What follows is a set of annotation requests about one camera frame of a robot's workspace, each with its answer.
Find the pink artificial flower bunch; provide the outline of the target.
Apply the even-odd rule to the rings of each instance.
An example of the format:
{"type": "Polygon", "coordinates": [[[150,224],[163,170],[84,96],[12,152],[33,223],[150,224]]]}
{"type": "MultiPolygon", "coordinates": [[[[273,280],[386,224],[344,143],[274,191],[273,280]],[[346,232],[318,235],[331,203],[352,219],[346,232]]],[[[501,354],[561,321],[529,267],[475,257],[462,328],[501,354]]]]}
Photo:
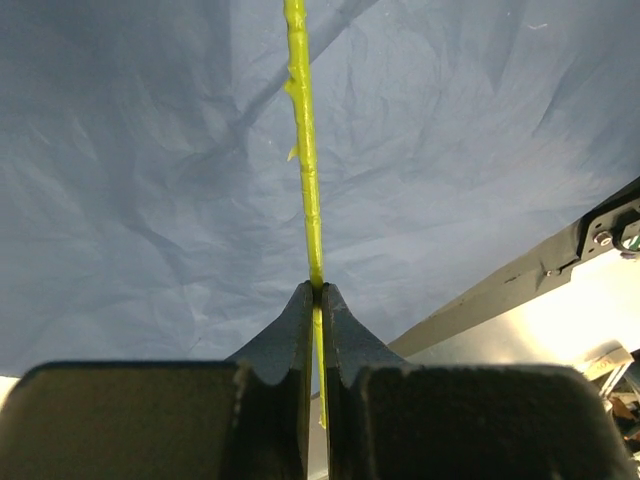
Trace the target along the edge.
{"type": "Polygon", "coordinates": [[[283,13],[287,26],[288,44],[288,78],[284,82],[284,90],[291,98],[296,125],[296,144],[292,147],[288,158],[290,160],[296,158],[299,162],[309,281],[312,286],[314,302],[312,326],[318,360],[319,396],[321,400],[319,423],[323,428],[327,428],[329,426],[329,414],[321,308],[322,288],[324,285],[322,219],[311,58],[305,2],[303,0],[287,0],[283,3],[283,13]]]}

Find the blue wrapping paper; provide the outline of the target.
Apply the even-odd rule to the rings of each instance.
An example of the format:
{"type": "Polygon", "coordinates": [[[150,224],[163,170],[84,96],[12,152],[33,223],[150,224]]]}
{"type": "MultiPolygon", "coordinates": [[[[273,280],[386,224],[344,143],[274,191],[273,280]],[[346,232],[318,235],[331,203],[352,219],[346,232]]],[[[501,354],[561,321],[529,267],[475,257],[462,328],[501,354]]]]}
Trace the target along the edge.
{"type": "MultiPolygon", "coordinates": [[[[639,174],[635,1],[310,1],[326,278],[384,340],[639,174]]],[[[1,5],[1,371],[218,359],[307,278],[279,1],[1,5]]]]}

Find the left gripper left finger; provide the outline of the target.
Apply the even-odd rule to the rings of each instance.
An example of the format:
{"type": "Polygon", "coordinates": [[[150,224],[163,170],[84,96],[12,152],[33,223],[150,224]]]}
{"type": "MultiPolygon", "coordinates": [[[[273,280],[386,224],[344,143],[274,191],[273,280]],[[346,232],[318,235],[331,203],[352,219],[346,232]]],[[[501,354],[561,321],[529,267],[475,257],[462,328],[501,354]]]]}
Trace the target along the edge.
{"type": "Polygon", "coordinates": [[[1,410],[5,479],[303,479],[313,292],[225,360],[51,362],[1,410]]]}

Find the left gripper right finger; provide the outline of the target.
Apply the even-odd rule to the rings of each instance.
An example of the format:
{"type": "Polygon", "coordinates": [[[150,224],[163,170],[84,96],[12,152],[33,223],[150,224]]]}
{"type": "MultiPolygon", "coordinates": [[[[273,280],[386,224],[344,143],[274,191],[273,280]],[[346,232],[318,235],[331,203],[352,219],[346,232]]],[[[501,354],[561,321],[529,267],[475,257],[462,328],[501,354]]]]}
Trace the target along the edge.
{"type": "Polygon", "coordinates": [[[627,479],[592,385],[552,365],[423,366],[322,293],[333,479],[627,479]]]}

